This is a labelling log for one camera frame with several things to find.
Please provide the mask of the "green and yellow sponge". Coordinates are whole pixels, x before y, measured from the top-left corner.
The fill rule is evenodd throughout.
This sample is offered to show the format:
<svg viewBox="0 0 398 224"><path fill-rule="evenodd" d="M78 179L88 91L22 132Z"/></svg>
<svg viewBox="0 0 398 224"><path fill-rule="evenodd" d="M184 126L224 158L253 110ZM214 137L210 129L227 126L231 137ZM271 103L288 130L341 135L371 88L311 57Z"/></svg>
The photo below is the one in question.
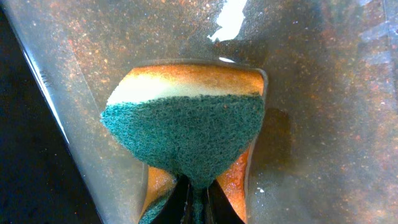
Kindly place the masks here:
<svg viewBox="0 0 398 224"><path fill-rule="evenodd" d="M246 171L266 87L262 70L199 64L136 67L119 82L101 122L148 166L139 223L151 223L183 175L190 223L206 223L206 189L214 180L246 223Z"/></svg>

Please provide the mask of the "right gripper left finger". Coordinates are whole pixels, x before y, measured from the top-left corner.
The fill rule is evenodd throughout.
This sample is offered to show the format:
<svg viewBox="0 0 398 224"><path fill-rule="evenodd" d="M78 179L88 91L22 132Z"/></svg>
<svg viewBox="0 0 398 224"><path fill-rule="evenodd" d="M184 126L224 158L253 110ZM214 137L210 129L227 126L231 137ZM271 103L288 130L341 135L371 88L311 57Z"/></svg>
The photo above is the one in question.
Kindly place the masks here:
<svg viewBox="0 0 398 224"><path fill-rule="evenodd" d="M190 224L190 181L181 176L160 213L151 224Z"/></svg>

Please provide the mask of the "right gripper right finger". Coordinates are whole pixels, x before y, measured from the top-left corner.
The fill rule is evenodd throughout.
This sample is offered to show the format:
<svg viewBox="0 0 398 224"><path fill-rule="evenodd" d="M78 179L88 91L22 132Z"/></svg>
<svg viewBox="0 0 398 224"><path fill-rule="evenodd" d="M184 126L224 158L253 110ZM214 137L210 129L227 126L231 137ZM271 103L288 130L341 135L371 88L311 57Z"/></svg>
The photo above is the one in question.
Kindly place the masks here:
<svg viewBox="0 0 398 224"><path fill-rule="evenodd" d="M244 224L216 180L206 189L206 224Z"/></svg>

